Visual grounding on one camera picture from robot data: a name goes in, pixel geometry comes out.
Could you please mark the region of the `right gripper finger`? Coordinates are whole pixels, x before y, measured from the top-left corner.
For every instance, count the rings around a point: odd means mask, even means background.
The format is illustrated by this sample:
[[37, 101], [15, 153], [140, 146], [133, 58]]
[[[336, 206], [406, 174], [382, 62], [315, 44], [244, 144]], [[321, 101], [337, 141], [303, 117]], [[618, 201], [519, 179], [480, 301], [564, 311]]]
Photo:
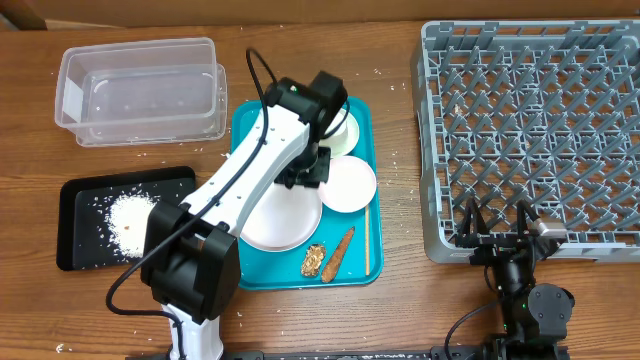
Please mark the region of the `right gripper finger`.
[[462, 236], [474, 234], [488, 235], [489, 229], [481, 215], [479, 206], [474, 198], [469, 198], [465, 205], [464, 219], [460, 225], [459, 233]]
[[[539, 215], [534, 211], [532, 206], [526, 200], [519, 200], [516, 204], [517, 220], [516, 230], [519, 236], [524, 235], [538, 235], [539, 230], [537, 227], [537, 221], [540, 219]], [[528, 227], [528, 220], [533, 224], [533, 229]]]

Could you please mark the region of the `large white plate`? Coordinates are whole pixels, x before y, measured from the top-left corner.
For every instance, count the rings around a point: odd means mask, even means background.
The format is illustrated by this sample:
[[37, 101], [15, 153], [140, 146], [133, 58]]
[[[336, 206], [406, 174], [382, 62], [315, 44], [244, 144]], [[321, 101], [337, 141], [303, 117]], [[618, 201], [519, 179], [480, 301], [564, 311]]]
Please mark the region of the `large white plate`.
[[306, 242], [317, 229], [323, 204], [315, 189], [273, 183], [251, 212], [241, 238], [266, 252], [282, 252]]

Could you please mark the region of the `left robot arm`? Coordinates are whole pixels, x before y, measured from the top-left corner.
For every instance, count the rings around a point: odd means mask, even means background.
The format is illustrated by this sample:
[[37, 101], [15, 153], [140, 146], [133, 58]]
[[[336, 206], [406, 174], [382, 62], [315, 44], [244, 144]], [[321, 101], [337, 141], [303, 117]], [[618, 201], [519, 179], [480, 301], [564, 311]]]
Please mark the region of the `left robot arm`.
[[241, 279], [240, 233], [272, 184], [316, 188], [327, 181], [330, 150], [319, 142], [347, 98], [342, 79], [324, 71], [308, 86], [281, 78], [220, 169], [181, 204], [155, 205], [141, 280], [169, 318], [167, 358], [222, 357], [219, 317]]

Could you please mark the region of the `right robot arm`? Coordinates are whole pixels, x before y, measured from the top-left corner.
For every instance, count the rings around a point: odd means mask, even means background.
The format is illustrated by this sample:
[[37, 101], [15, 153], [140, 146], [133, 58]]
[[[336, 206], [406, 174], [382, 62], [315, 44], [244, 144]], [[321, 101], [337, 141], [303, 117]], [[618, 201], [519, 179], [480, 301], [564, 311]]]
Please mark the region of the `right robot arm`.
[[[558, 343], [567, 337], [575, 298], [556, 285], [538, 284], [537, 263], [555, 254], [568, 230], [558, 220], [546, 220], [526, 201], [516, 206], [514, 233], [492, 233], [475, 200], [465, 205], [455, 245], [471, 248], [472, 266], [484, 268], [484, 279], [497, 299], [459, 319], [448, 331], [443, 351], [448, 359], [568, 359]], [[457, 328], [475, 315], [498, 307], [504, 332], [489, 335], [479, 346], [455, 350], [450, 345]]]

